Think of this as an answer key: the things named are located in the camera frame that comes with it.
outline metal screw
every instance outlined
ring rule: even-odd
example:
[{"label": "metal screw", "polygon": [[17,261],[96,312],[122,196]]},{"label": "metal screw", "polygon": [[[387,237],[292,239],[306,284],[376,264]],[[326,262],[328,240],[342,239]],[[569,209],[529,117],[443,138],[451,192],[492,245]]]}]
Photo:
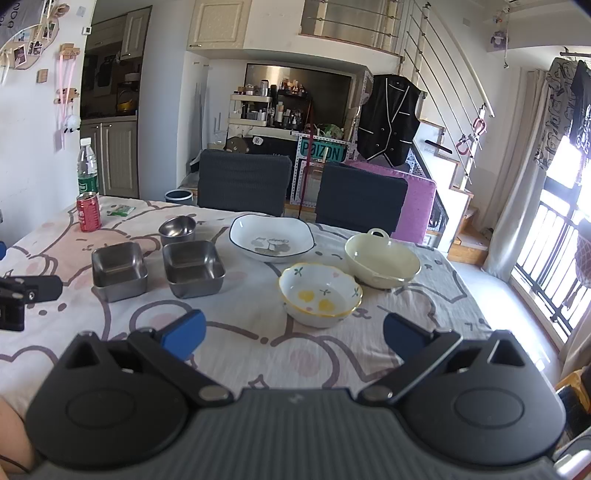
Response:
[{"label": "metal screw", "polygon": [[365,400],[370,402],[386,401],[394,395],[392,390],[384,385],[372,385],[361,392]]},{"label": "metal screw", "polygon": [[199,390],[199,396],[205,401],[222,401],[230,397],[230,391],[221,385],[208,385]]}]

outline chair backrest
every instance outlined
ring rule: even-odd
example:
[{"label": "chair backrest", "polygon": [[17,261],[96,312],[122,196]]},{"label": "chair backrest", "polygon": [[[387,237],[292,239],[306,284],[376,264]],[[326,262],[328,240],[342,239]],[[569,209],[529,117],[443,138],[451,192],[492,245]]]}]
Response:
[{"label": "chair backrest", "polygon": [[400,212],[398,226],[391,236],[396,240],[422,244],[433,211],[437,184],[430,179],[364,161],[348,161],[347,165],[407,181],[408,192]]},{"label": "chair backrest", "polygon": [[404,179],[329,162],[320,183],[316,221],[363,233],[376,227],[393,232],[407,189]]},{"label": "chair backrest", "polygon": [[288,157],[205,150],[199,161],[197,204],[281,216],[290,174]]}]

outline pink cushion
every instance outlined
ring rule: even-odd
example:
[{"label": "pink cushion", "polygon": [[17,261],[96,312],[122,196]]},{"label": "pink cushion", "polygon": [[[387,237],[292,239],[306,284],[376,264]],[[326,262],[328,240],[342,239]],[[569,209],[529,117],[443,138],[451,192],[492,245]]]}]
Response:
[{"label": "pink cushion", "polygon": [[408,192],[400,212],[400,220],[391,237],[396,240],[422,244],[429,225],[437,184],[429,179],[417,177],[393,168],[372,165],[364,161],[347,161],[347,165],[383,175],[398,177],[408,182]]}]

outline pink cartoon tablecloth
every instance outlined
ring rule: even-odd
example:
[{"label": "pink cartoon tablecloth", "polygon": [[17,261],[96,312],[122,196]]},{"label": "pink cartoon tablecloth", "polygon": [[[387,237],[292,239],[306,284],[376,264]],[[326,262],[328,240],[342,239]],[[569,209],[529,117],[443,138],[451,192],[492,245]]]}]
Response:
[{"label": "pink cartoon tablecloth", "polygon": [[[29,305],[24,332],[0,331],[0,395],[21,415],[68,344],[83,330],[103,339],[123,339],[139,327],[161,328],[190,309],[207,317],[207,335],[189,362],[236,394],[244,387],[350,387],[353,393],[395,368],[382,324],[397,312],[433,330],[453,328],[465,338],[484,338],[490,328],[457,272],[429,247],[409,244],[421,273],[393,291],[363,288],[363,302],[336,327],[316,330],[286,315],[277,278],[291,264],[266,264],[245,256],[228,238],[241,213],[102,197],[103,227],[80,231],[76,208],[48,220],[10,247],[0,275],[57,274],[64,283],[59,300]],[[127,218],[107,216],[115,205],[136,209]],[[216,244],[226,267],[219,294],[179,300],[164,275],[158,227],[177,215],[198,224],[198,238]],[[301,261],[334,265],[349,273],[346,240],[354,234],[311,224],[316,246]],[[90,254],[99,247],[138,242],[148,267],[148,292],[107,304],[93,291]]]}]

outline stainless steel bowl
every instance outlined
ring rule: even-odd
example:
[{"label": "stainless steel bowl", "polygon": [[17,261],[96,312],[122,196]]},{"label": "stainless steel bowl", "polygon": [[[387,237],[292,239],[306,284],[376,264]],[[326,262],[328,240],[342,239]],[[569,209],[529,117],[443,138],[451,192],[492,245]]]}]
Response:
[{"label": "stainless steel bowl", "polygon": [[195,240],[196,228],[197,224],[191,217],[181,215],[171,218],[158,229],[162,246]]},{"label": "stainless steel bowl", "polygon": [[209,241],[167,245],[164,270],[170,289],[180,299],[214,295],[220,291],[226,270]]},{"label": "stainless steel bowl", "polygon": [[148,290],[148,269],[137,243],[98,248],[91,258],[96,291],[104,301],[129,299]]}]

